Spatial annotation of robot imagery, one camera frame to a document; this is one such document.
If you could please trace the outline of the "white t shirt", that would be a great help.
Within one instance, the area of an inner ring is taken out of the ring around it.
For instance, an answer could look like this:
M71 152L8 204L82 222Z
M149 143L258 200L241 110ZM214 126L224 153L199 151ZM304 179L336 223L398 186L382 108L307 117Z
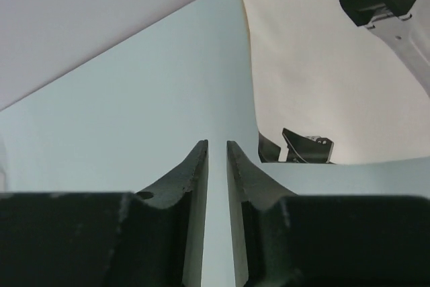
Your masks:
M242 0L264 163L429 156L429 0Z

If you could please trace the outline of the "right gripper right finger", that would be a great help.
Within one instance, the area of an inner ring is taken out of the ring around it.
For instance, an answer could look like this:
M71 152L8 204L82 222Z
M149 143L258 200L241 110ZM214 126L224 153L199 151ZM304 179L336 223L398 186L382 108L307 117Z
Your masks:
M428 286L429 200L299 195L226 144L237 286Z

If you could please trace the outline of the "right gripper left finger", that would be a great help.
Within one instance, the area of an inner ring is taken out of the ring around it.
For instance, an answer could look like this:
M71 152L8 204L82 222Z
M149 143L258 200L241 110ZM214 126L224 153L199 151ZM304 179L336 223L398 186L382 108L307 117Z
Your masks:
M199 286L208 141L139 192L1 195L2 286Z

